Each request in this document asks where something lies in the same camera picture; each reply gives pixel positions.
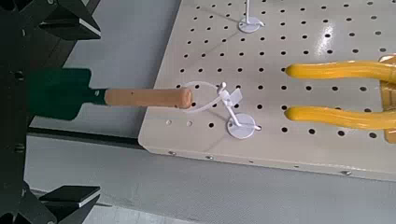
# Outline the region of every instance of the white metal stand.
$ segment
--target white metal stand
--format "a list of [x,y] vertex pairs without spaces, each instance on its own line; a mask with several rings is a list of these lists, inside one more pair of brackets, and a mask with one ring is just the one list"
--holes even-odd
[[254,134],[254,131],[261,131],[262,127],[257,126],[254,118],[248,114],[236,114],[233,112],[232,106],[238,104],[242,100],[242,94],[236,89],[231,95],[225,90],[226,84],[222,82],[218,89],[218,95],[224,103],[231,117],[227,122],[227,130],[235,138],[246,139]]
[[250,0],[246,1],[246,16],[239,22],[239,30],[244,33],[251,34],[258,31],[264,26],[264,23],[256,17],[250,17]]

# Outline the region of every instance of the gray floor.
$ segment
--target gray floor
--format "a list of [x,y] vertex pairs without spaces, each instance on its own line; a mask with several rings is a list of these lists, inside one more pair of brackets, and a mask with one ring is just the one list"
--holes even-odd
[[84,224],[194,224],[193,222],[162,217],[121,207],[95,206]]
[[101,186],[100,203],[198,223],[387,223],[396,183],[195,161],[29,137],[33,189]]

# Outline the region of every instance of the pegboard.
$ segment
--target pegboard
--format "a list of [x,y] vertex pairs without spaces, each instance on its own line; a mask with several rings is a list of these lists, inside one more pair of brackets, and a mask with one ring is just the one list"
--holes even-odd
[[[265,23],[241,33],[245,3],[183,0],[155,88],[190,81],[227,83],[244,99],[235,112],[251,115],[262,131],[232,138],[223,105],[188,115],[149,108],[139,143],[153,153],[334,175],[396,180],[396,146],[383,131],[362,131],[285,118],[292,105],[382,111],[379,81],[363,78],[293,79],[292,63],[378,60],[395,52],[396,1],[252,0],[251,16]],[[193,106],[216,93],[193,88]]]

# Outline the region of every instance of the wooden handle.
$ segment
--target wooden handle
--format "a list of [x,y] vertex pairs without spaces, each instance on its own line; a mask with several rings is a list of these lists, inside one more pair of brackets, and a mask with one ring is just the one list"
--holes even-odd
[[105,101],[108,105],[164,106],[181,109],[190,108],[192,92],[178,90],[107,90]]

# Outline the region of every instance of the metal rod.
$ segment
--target metal rod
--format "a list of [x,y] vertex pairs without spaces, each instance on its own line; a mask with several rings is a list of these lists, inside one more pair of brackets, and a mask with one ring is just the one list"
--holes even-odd
[[247,0],[246,5],[247,5],[246,20],[247,20],[247,25],[250,25],[250,22],[248,21],[248,18],[249,18],[249,8],[250,8],[250,0]]
[[239,123],[239,120],[238,120],[238,118],[236,117],[236,115],[235,115],[235,113],[233,112],[233,110],[231,109],[231,107],[230,107],[230,106],[227,106],[227,105],[226,105],[225,107],[227,108],[228,112],[230,113],[231,118],[233,118],[233,122],[235,123],[235,125],[238,126],[238,127],[242,127],[242,124]]
[[77,133],[42,128],[28,128],[27,134],[34,137],[44,137],[112,147],[128,147],[138,150],[145,150],[139,145],[139,142],[135,138],[109,136],[95,133]]

